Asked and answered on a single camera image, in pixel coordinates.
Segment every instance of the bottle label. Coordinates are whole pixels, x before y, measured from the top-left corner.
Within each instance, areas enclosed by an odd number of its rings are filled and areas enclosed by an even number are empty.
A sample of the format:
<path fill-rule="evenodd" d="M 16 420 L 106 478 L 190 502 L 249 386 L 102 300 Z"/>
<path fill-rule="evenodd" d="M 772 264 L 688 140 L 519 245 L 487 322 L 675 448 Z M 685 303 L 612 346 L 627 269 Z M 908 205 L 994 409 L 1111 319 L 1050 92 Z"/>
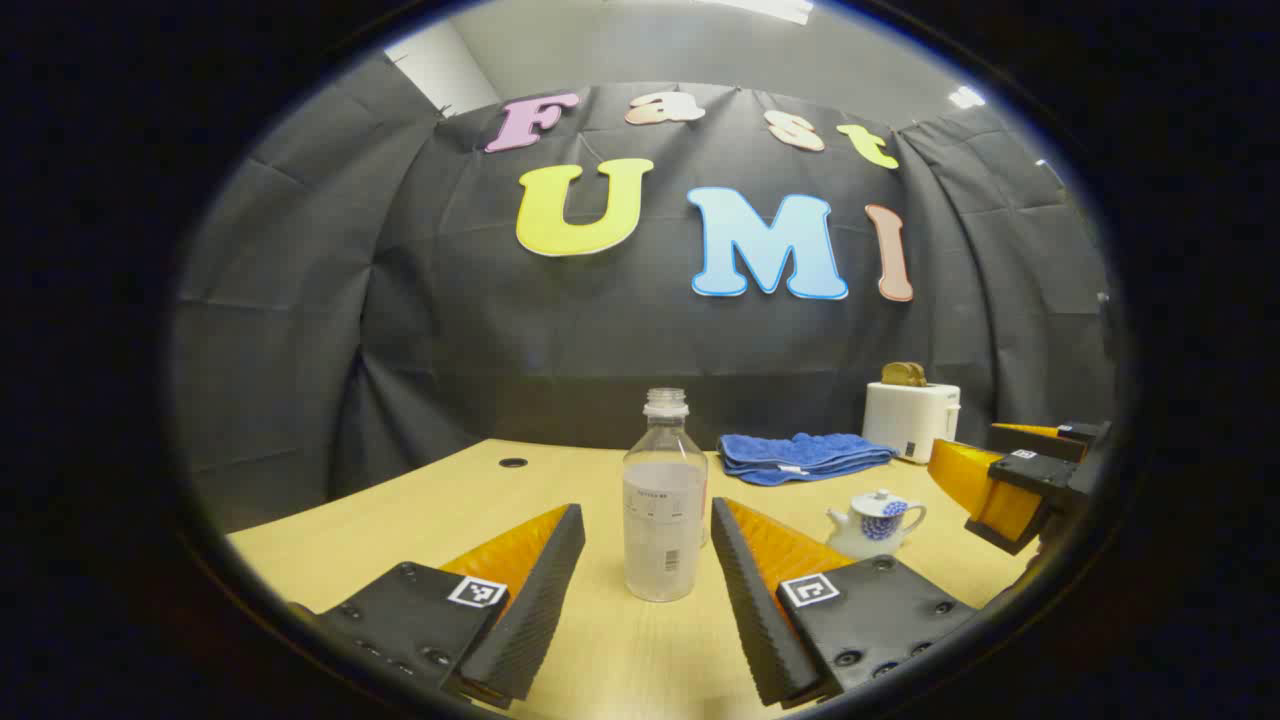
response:
<path fill-rule="evenodd" d="M 623 483 L 622 505 L 632 516 L 662 525 L 685 520 L 699 521 L 698 488 L 652 489 Z"/>

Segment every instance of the ceiling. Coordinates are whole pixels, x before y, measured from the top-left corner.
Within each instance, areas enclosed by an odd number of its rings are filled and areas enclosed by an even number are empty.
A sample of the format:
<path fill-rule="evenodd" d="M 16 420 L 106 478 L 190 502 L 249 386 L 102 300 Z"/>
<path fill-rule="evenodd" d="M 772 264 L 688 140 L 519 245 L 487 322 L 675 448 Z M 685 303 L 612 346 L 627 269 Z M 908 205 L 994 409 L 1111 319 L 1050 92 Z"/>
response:
<path fill-rule="evenodd" d="M 690 0 L 497 0 L 452 18 L 499 97 L 604 82 L 737 85 L 893 128 L 973 85 L 905 37 L 818 5 L 808 24 Z"/>

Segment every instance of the teapot handle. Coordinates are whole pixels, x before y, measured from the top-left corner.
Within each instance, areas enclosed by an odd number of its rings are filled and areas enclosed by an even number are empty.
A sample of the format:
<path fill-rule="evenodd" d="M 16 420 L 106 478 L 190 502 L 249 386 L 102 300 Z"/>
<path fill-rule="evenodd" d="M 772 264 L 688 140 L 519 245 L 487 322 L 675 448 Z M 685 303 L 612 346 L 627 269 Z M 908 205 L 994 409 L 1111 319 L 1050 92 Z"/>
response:
<path fill-rule="evenodd" d="M 918 528 L 920 525 L 920 523 L 924 521 L 924 514 L 928 512 L 928 509 L 924 507 L 924 503 L 913 502 L 913 503 L 910 503 L 910 505 L 906 506 L 906 510 L 902 511 L 902 515 L 906 515 L 911 510 L 919 510 L 920 511 L 920 516 L 916 518 L 915 521 L 911 523 L 910 525 L 902 528 L 902 534 L 904 536 L 908 534 L 908 533 L 910 533 L 915 528 Z"/>

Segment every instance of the teapot lid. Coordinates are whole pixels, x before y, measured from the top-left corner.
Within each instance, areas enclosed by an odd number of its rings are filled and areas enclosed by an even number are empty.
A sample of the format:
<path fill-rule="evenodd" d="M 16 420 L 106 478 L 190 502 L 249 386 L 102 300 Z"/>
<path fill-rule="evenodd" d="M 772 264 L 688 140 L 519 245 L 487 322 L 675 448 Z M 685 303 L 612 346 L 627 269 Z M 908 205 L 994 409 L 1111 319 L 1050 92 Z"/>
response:
<path fill-rule="evenodd" d="M 881 488 L 876 492 L 859 495 L 849 503 L 849 506 L 852 507 L 859 515 L 869 515 L 872 518 L 896 518 L 902 512 L 906 512 L 908 503 L 901 497 Z"/>

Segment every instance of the ceiling light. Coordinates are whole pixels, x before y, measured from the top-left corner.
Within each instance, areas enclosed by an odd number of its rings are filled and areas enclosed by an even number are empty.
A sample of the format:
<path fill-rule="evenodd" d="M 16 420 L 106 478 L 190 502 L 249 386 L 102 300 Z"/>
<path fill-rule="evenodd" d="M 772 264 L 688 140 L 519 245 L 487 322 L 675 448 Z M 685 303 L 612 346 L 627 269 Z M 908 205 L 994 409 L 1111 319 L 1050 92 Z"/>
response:
<path fill-rule="evenodd" d="M 973 108 L 974 105 L 986 105 L 987 101 L 982 99 L 980 95 L 970 90 L 968 86 L 961 85 L 960 90 L 947 95 L 947 99 L 960 106 L 961 110 Z"/>
<path fill-rule="evenodd" d="M 712 5 L 728 5 L 731 8 L 741 8 L 744 10 L 751 10 L 753 13 L 760 13 L 762 15 L 769 15 L 773 18 L 778 18 L 801 26 L 809 22 L 809 12 L 813 10 L 813 3 L 809 3 L 808 0 L 695 0 L 695 1 Z"/>
<path fill-rule="evenodd" d="M 1039 160 L 1036 160 L 1036 165 L 1041 167 L 1041 168 L 1044 168 L 1046 170 L 1048 170 L 1048 173 L 1051 176 L 1053 176 L 1053 179 L 1057 181 L 1057 184 L 1064 186 L 1064 187 L 1066 186 L 1066 183 L 1062 182 L 1062 178 L 1057 174 L 1057 170 L 1053 169 L 1053 165 L 1050 165 L 1048 163 L 1046 163 L 1043 158 L 1041 158 Z"/>

